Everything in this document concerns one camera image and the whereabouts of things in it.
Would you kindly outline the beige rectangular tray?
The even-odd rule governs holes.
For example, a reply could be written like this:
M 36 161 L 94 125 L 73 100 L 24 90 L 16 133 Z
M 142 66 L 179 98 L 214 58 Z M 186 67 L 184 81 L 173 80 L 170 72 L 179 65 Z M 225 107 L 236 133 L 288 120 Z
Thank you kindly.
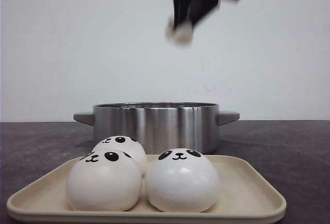
M 220 180 L 219 202 L 203 213 L 159 212 L 145 194 L 127 212 L 74 211 L 64 186 L 71 159 L 14 193 L 9 215 L 24 223 L 275 223 L 286 210 L 285 198 L 243 159 L 210 155 Z

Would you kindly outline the panda bun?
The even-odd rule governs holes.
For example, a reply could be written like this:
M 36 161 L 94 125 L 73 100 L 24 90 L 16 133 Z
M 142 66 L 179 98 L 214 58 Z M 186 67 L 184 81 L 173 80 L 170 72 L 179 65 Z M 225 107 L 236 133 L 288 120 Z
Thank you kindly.
M 142 172 L 126 152 L 96 150 L 69 171 L 65 193 L 76 211 L 126 211 L 139 200 Z
M 184 21 L 174 28 L 174 19 L 169 18 L 164 31 L 168 42 L 177 46 L 189 46 L 193 39 L 193 25 L 190 21 Z
M 110 136 L 96 144 L 92 152 L 110 149 L 120 150 L 129 154 L 139 165 L 142 175 L 145 175 L 147 170 L 147 157 L 143 146 L 137 140 L 123 135 Z
M 175 148 L 151 162 L 145 190 L 149 203 L 162 212 L 204 212 L 219 201 L 220 178 L 205 155 Z

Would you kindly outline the stainless steel steamer pot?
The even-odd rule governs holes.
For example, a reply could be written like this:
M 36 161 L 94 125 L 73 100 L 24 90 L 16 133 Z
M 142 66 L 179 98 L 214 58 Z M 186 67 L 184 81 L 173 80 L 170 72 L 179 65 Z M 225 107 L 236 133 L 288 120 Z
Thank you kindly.
M 219 127 L 239 118 L 238 112 L 203 102 L 98 104 L 91 112 L 73 116 L 75 121 L 93 127 L 95 143 L 125 135 L 140 142 L 147 154 L 172 148 L 211 152 L 220 141 Z

